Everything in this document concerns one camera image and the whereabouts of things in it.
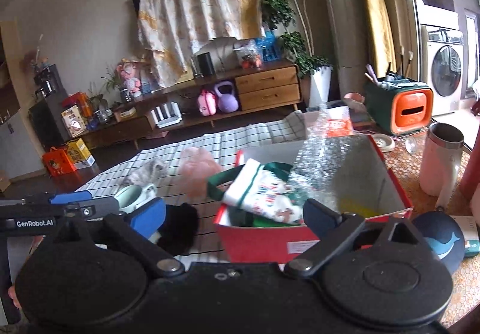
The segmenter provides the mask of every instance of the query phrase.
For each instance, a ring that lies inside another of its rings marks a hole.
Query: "purple kettlebell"
[[[218,88],[220,86],[230,86],[232,88],[230,93],[220,93]],[[225,113],[235,112],[238,109],[239,103],[233,94],[233,83],[231,81],[219,82],[214,87],[215,94],[218,97],[218,109]]]

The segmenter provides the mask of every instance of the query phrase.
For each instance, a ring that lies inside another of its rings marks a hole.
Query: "white label sticker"
[[[300,254],[311,248],[318,240],[300,240],[298,242],[287,242],[287,248],[289,254]]]

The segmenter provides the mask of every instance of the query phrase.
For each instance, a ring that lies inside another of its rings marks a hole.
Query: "orange panel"
[[[413,89],[397,94],[392,105],[392,132],[402,134],[426,126],[431,118],[431,89]]]

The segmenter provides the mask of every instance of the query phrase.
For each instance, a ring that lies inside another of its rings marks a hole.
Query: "washing machine door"
[[[451,96],[460,85],[462,63],[458,53],[450,46],[442,46],[431,64],[431,82],[441,96]]]

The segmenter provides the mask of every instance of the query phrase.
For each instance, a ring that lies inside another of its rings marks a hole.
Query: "red and white box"
[[[369,221],[384,222],[388,216],[410,217],[413,210],[397,178],[383,161],[370,136],[354,136],[342,157],[338,172],[327,190],[336,197],[354,197],[355,202],[380,215]],[[293,164],[303,141],[248,147],[237,153],[236,164],[253,158],[262,164]],[[285,264],[318,242],[305,225],[273,228],[235,226],[238,211],[222,204],[214,220],[223,246],[232,262],[278,262]]]

